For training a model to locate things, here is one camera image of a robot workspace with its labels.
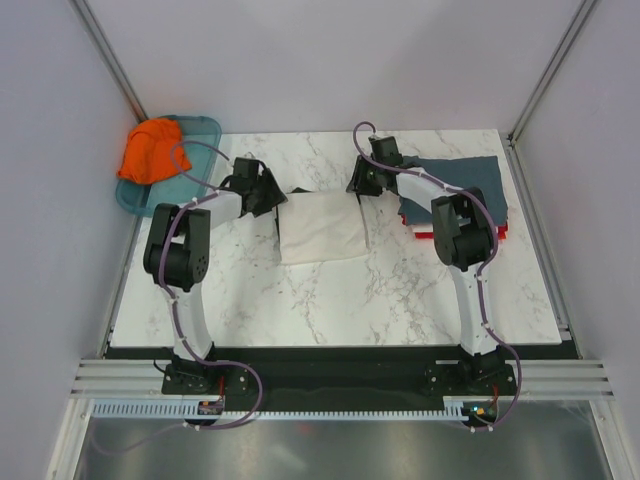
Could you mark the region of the white and green t shirt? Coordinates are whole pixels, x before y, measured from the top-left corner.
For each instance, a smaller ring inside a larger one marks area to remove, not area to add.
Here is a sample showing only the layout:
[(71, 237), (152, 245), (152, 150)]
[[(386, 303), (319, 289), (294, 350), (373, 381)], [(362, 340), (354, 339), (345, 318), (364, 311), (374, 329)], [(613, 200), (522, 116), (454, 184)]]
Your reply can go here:
[(368, 253), (358, 198), (344, 191), (297, 192), (277, 207), (281, 263), (347, 260)]

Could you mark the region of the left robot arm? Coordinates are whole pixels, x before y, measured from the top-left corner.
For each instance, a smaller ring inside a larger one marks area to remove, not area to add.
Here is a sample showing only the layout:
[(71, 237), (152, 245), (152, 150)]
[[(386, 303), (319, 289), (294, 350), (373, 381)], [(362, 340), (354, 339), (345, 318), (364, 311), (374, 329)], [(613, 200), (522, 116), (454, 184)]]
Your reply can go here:
[(265, 215), (285, 202), (286, 195), (263, 161), (238, 157), (232, 173), (211, 193), (155, 208), (143, 267), (167, 296), (173, 355), (191, 361), (184, 379), (198, 393), (211, 392), (220, 378), (209, 358), (214, 341), (206, 325), (202, 294), (210, 265), (211, 233), (248, 214)]

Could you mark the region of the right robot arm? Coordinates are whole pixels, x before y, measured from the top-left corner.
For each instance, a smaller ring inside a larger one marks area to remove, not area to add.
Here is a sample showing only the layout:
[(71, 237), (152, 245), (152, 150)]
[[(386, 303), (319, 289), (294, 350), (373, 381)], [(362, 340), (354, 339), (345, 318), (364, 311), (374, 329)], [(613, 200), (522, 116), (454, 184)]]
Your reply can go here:
[(393, 136), (372, 134), (369, 143), (369, 154), (354, 143), (358, 157), (347, 191), (360, 196), (389, 191), (431, 213), (436, 254), (451, 272), (459, 309), (463, 354), (458, 381), (465, 391), (481, 393), (504, 368), (487, 299), (488, 267), (497, 254), (498, 235), (482, 191), (406, 165)]

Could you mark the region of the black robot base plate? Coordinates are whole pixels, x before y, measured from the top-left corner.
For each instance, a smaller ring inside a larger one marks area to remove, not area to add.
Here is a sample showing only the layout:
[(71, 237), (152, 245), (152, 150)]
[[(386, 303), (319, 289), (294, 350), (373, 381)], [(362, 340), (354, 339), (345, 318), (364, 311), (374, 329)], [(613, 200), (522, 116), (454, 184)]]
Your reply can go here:
[(233, 406), (433, 407), (447, 396), (506, 398), (517, 376), (504, 368), (466, 383), (459, 347), (219, 347), (211, 366), (174, 355), (164, 369), (165, 395), (220, 395)]

